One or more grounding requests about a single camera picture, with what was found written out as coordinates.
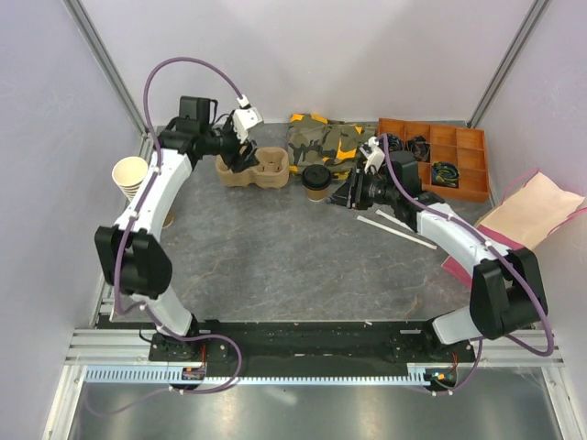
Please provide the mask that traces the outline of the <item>brown paper coffee cup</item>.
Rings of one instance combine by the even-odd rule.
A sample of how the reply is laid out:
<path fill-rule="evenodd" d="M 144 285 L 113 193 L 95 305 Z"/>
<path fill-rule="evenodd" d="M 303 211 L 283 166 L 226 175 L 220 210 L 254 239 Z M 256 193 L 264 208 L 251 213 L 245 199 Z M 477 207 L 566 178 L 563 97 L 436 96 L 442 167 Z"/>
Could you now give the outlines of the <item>brown paper coffee cup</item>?
<path fill-rule="evenodd" d="M 318 203 L 324 201 L 328 197 L 329 189 L 327 186 L 320 187 L 319 189 L 305 187 L 305 194 L 310 201 Z"/>

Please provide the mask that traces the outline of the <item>black plastic cup lid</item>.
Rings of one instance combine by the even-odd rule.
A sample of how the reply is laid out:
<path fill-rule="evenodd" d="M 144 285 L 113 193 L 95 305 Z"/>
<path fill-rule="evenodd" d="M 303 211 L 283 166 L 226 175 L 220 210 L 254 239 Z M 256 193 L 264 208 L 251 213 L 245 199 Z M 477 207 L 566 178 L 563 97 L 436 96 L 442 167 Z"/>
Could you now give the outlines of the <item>black plastic cup lid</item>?
<path fill-rule="evenodd" d="M 309 165 L 302 172 L 302 184 L 308 190 L 325 190 L 331 182 L 331 172 L 325 165 Z"/>

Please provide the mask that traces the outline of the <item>beige pink paper bag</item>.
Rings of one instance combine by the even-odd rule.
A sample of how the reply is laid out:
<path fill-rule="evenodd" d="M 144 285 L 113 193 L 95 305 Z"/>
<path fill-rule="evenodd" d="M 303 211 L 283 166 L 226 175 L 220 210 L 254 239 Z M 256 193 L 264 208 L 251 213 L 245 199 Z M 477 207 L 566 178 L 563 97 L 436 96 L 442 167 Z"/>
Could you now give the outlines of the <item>beige pink paper bag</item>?
<path fill-rule="evenodd" d="M 586 212 L 585 197 L 562 190 L 538 169 L 518 177 L 475 227 L 513 250 L 534 249 L 571 219 Z"/>

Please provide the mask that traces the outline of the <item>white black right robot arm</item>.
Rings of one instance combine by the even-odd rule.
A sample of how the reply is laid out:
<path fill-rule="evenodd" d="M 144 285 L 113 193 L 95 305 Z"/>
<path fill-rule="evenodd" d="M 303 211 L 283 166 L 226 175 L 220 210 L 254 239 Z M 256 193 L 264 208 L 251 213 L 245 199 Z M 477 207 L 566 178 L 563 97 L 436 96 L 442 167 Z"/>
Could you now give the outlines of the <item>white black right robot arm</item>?
<path fill-rule="evenodd" d="M 547 344 L 553 344 L 535 254 L 494 241 L 460 218 L 441 197 L 425 191 L 410 152 L 374 151 L 327 200 L 355 210 L 375 204 L 391 207 L 400 222 L 441 247 L 471 276 L 468 306 L 431 319 L 429 332 L 420 337 L 426 358 L 438 361 L 460 341 L 510 337 L 534 323 L 543 324 Z"/>

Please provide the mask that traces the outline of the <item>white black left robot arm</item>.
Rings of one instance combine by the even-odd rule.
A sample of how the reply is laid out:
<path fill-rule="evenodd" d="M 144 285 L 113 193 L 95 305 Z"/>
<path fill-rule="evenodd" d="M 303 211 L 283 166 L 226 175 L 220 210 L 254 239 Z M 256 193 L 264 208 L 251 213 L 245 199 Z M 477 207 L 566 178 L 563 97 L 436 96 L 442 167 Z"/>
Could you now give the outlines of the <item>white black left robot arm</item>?
<path fill-rule="evenodd" d="M 94 242 L 105 281 L 119 315 L 146 311 L 159 333 L 170 336 L 170 351 L 191 360 L 201 350 L 198 323 L 171 286 L 172 262 L 161 246 L 161 231 L 178 191 L 205 156 L 218 156 L 234 172 L 258 164 L 250 130 L 262 121 L 246 96 L 223 126 L 211 120 L 217 102 L 183 96 L 179 114 L 159 133 L 148 173 L 114 225 L 100 226 Z"/>

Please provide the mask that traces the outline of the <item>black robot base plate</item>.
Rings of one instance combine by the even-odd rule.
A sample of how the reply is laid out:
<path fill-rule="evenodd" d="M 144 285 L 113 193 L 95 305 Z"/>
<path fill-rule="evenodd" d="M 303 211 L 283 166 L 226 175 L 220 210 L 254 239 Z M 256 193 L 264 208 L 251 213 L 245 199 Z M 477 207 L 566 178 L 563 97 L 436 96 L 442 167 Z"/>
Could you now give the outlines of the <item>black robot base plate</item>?
<path fill-rule="evenodd" d="M 423 321 L 380 322 L 219 322 L 199 324 L 215 339 L 180 342 L 154 334 L 149 359 L 162 362 L 204 361 L 206 370 L 223 376 L 261 373 L 333 376 L 338 373 L 405 373 L 410 364 L 471 363 L 474 351 L 465 341 L 442 346 Z"/>

